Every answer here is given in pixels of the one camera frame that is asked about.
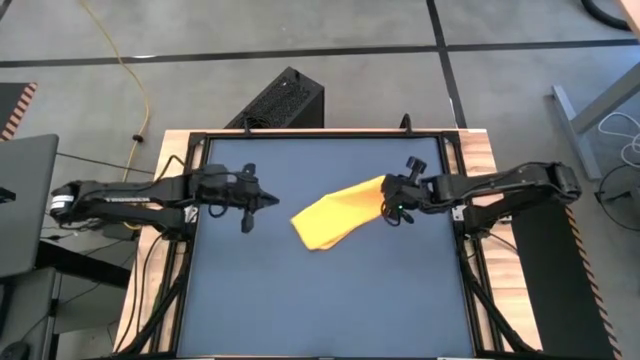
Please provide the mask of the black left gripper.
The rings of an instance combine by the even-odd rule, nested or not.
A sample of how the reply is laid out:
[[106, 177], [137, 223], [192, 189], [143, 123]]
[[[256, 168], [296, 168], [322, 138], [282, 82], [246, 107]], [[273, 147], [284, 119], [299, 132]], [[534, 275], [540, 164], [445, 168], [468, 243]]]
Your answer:
[[205, 205], [243, 209], [241, 231], [245, 234], [254, 228], [254, 214], [263, 208], [279, 203], [278, 198], [264, 191], [256, 176], [256, 165], [247, 163], [238, 174], [236, 182], [208, 187], [201, 184], [200, 169], [192, 173], [192, 195], [195, 202]]

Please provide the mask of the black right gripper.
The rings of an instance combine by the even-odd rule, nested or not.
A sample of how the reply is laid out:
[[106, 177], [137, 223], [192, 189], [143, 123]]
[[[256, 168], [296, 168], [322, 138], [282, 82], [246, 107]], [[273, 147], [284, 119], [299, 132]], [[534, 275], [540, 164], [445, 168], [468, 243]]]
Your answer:
[[[407, 210], [436, 211], [439, 205], [435, 199], [435, 177], [418, 179], [424, 173], [427, 164], [414, 156], [407, 160], [406, 167], [410, 174], [387, 174], [381, 185], [383, 193], [382, 217], [387, 224], [414, 223], [413, 217]], [[395, 179], [397, 190], [393, 192], [393, 180]]]

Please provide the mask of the orange microfibre towel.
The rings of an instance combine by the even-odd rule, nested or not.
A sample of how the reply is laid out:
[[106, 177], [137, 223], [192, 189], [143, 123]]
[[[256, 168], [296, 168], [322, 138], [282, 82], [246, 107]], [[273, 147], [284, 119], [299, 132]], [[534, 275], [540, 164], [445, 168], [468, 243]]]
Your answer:
[[328, 250], [353, 230], [381, 216], [385, 176], [326, 194], [291, 218], [303, 245]]

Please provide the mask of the black computer tower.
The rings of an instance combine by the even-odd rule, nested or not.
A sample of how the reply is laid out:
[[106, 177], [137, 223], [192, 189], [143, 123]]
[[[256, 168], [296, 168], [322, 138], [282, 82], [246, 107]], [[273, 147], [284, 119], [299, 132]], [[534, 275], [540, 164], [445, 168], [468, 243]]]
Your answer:
[[251, 130], [324, 126], [324, 86], [287, 67], [225, 128]]

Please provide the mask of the long hazard-striped black mat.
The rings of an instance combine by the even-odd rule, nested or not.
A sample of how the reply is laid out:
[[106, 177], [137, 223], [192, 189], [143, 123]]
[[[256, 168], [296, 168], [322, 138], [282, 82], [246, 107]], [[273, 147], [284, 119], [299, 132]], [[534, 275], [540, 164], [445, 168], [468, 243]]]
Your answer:
[[573, 211], [538, 205], [515, 215], [512, 229], [543, 351], [623, 360]]

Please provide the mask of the grey laptop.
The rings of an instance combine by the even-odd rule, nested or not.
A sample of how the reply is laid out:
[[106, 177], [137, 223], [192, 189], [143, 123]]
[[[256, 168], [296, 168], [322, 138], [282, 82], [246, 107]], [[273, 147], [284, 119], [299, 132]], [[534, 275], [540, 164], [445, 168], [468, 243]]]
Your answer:
[[35, 264], [59, 137], [0, 142], [0, 187], [15, 194], [0, 204], [0, 278]]

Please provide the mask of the small hazard-striped black mat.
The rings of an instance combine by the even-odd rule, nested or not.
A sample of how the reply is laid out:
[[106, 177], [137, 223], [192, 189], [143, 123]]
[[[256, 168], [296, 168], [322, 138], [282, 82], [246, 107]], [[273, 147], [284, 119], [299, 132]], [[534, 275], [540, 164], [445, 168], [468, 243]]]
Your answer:
[[0, 83], [0, 142], [15, 137], [37, 88], [34, 82]]

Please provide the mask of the black computer mouse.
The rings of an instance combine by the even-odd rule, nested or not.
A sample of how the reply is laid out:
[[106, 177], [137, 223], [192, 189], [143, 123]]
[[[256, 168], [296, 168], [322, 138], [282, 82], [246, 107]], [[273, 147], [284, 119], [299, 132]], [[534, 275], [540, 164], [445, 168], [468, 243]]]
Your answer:
[[22, 341], [9, 344], [0, 352], [0, 360], [29, 360], [30, 346]]

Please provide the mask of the grey metal desk frame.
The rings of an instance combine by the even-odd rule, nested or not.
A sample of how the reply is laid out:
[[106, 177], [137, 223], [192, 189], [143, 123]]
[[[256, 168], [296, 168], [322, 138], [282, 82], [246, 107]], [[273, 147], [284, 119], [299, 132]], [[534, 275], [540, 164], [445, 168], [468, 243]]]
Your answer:
[[561, 128], [580, 160], [587, 179], [599, 180], [602, 173], [586, 133], [638, 92], [640, 92], [640, 62], [580, 112], [574, 110], [561, 86], [551, 87], [551, 97], [558, 112]]

